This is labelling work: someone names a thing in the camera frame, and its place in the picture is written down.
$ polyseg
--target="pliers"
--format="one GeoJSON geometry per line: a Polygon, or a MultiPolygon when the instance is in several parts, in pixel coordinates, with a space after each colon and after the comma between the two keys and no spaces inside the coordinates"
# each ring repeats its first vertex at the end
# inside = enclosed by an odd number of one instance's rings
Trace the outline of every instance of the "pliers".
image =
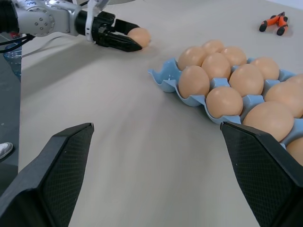
{"type": "Polygon", "coordinates": [[[273,15],[271,16],[270,19],[262,22],[259,31],[264,32],[267,26],[277,24],[279,26],[279,29],[277,30],[276,34],[283,35],[288,29],[287,21],[288,21],[288,17],[285,16],[285,12],[282,12],[278,15],[273,15]]]}

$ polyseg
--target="white table surface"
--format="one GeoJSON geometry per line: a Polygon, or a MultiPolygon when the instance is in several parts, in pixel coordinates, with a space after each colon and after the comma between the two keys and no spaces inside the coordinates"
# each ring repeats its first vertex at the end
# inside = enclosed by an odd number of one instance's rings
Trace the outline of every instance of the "white table surface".
{"type": "Polygon", "coordinates": [[[62,34],[28,43],[19,169],[53,134],[93,122],[71,227],[258,227],[219,126],[162,92],[147,69],[218,38],[249,57],[273,57],[281,68],[303,72],[303,13],[264,0],[136,0],[106,10],[147,28],[150,47],[125,53],[83,36],[52,40],[62,34]],[[286,36],[258,31],[282,11],[289,17],[286,36]]]}

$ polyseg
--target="white shoe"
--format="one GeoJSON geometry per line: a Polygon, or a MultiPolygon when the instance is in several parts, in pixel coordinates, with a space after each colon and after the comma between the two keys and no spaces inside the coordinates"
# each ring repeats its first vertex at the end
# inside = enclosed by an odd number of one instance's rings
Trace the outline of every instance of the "white shoe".
{"type": "Polygon", "coordinates": [[[8,155],[13,148],[14,146],[12,143],[0,143],[0,159],[8,155]]]}

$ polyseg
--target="egg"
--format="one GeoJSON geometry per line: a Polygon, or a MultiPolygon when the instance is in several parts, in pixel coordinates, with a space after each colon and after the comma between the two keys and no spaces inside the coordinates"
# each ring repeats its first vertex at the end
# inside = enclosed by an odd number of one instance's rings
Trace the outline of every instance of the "egg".
{"type": "Polygon", "coordinates": [[[279,78],[279,66],[272,58],[261,57],[251,62],[251,64],[257,66],[263,75],[263,79],[275,79],[279,78]]]}
{"type": "Polygon", "coordinates": [[[232,73],[229,84],[244,97],[247,95],[261,95],[264,80],[260,70],[256,66],[245,64],[238,67],[232,73]]]}
{"type": "Polygon", "coordinates": [[[288,81],[277,83],[268,90],[264,100],[284,104],[295,118],[303,115],[303,89],[298,84],[288,81]]]}
{"type": "Polygon", "coordinates": [[[286,146],[288,153],[303,166],[303,137],[294,140],[286,146]]]}
{"type": "Polygon", "coordinates": [[[207,54],[219,53],[223,50],[224,44],[217,39],[209,40],[202,45],[202,48],[206,51],[207,54]]]}
{"type": "Polygon", "coordinates": [[[208,55],[202,64],[202,68],[207,73],[209,80],[212,80],[213,78],[228,79],[231,75],[231,66],[221,53],[208,55]]]}
{"type": "Polygon", "coordinates": [[[301,88],[303,88],[303,74],[293,76],[293,77],[289,78],[287,81],[293,82],[293,83],[299,85],[301,88]]]}
{"type": "Polygon", "coordinates": [[[246,54],[237,46],[227,46],[221,54],[228,60],[230,66],[246,64],[246,54]]]}
{"type": "Polygon", "coordinates": [[[285,105],[271,101],[252,108],[243,124],[267,132],[280,142],[291,131],[294,117],[285,105]]]}
{"type": "Polygon", "coordinates": [[[127,36],[137,42],[142,48],[147,47],[151,41],[150,33],[142,27],[136,27],[130,30],[127,36]]]}
{"type": "Polygon", "coordinates": [[[231,87],[216,87],[208,93],[206,106],[214,118],[235,116],[241,114],[243,100],[240,94],[231,87]]]}
{"type": "Polygon", "coordinates": [[[187,67],[181,74],[178,90],[183,98],[193,96],[206,96],[209,92],[209,79],[199,66],[192,65],[187,67]]]}
{"type": "Polygon", "coordinates": [[[183,71],[187,66],[201,66],[206,57],[205,50],[201,46],[187,48],[178,59],[178,68],[183,71]]]}

